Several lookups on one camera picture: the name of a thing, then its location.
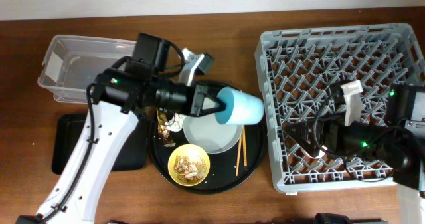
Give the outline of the yellow bowl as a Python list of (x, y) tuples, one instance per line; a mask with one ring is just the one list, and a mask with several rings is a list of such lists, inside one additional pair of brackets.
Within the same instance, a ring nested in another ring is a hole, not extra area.
[[(194, 184), (181, 183), (177, 179), (177, 174), (173, 170), (173, 166), (175, 164), (176, 156), (191, 156), (191, 157), (200, 156), (200, 157), (202, 157), (202, 159), (204, 159), (204, 161), (207, 163), (207, 174), (206, 174), (206, 176), (202, 180), (200, 180), (200, 181), (198, 181)], [(184, 144), (184, 145), (179, 146), (176, 149), (174, 149), (173, 152), (171, 153), (171, 155), (169, 156), (169, 160), (168, 160), (168, 164), (167, 164), (168, 172), (169, 172), (169, 175), (171, 176), (172, 180), (174, 182), (176, 182), (177, 184), (184, 186), (184, 187), (192, 187), (192, 186), (196, 186), (196, 185), (202, 183), (205, 180), (205, 178), (208, 176), (210, 166), (211, 166), (211, 163), (210, 163), (209, 155), (200, 146), (197, 146), (197, 145), (194, 145), (194, 144)]]

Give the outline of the wooden chopstick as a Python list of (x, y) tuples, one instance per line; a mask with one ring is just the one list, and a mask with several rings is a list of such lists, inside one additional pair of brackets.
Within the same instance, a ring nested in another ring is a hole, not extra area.
[(238, 150), (237, 150), (237, 156), (236, 156), (236, 171), (235, 171), (235, 176), (238, 177), (238, 173), (239, 173), (239, 165), (240, 165), (240, 153), (241, 153), (241, 149), (242, 149), (242, 133), (239, 137), (238, 140)]
[(248, 159), (247, 159), (246, 128), (245, 128), (245, 126), (243, 126), (243, 128), (242, 128), (242, 153), (243, 153), (244, 167), (247, 167), (248, 166)]

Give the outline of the food scraps with rice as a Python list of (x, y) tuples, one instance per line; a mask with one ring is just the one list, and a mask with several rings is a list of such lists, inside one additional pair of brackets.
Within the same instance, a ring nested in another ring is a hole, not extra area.
[(176, 156), (173, 170), (181, 183), (194, 184), (206, 176), (207, 163), (200, 156)]

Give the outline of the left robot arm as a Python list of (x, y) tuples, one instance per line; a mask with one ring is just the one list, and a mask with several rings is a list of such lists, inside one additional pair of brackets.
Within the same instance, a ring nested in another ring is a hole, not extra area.
[(213, 64), (207, 53), (140, 33), (132, 55), (117, 60), (86, 89), (84, 128), (54, 189), (34, 216), (18, 223), (93, 223), (116, 158), (145, 108), (199, 117), (223, 111), (224, 102), (194, 84)]

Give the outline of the blue cup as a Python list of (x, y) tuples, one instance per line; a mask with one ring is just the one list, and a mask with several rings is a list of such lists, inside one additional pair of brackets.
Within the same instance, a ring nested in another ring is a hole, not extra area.
[(215, 114), (216, 121), (223, 125), (255, 125), (264, 116), (264, 103), (256, 96), (225, 87), (217, 95), (225, 109)]

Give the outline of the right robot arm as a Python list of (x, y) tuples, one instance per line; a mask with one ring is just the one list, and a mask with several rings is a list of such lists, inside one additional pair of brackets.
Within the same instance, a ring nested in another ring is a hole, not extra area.
[(310, 121), (288, 124), (284, 132), (310, 156), (324, 152), (330, 158), (359, 157), (380, 160), (392, 168), (405, 223), (424, 222), (424, 88), (395, 84), (390, 87), (384, 126), (361, 122), (360, 81), (331, 85)]

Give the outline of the gold foil wrapper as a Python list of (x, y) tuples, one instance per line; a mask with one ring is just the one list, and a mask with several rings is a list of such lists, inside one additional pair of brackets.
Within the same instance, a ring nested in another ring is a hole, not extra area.
[(171, 131), (168, 129), (168, 119), (166, 113), (157, 109), (158, 134), (163, 142), (164, 147), (172, 148), (175, 146), (175, 141), (171, 137)]

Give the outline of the white tissue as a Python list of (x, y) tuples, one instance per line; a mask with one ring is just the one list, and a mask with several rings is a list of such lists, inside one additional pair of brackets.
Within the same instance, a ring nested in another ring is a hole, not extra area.
[(180, 132), (183, 129), (185, 118), (186, 118), (186, 115), (174, 114), (172, 119), (165, 123), (165, 127), (170, 132)]

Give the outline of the grey plate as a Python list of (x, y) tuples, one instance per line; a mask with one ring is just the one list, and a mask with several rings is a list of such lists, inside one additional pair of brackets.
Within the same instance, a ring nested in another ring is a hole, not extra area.
[(200, 146), (208, 154), (219, 154), (231, 149), (242, 135), (242, 125), (224, 125), (214, 114), (187, 117), (183, 131), (190, 144)]

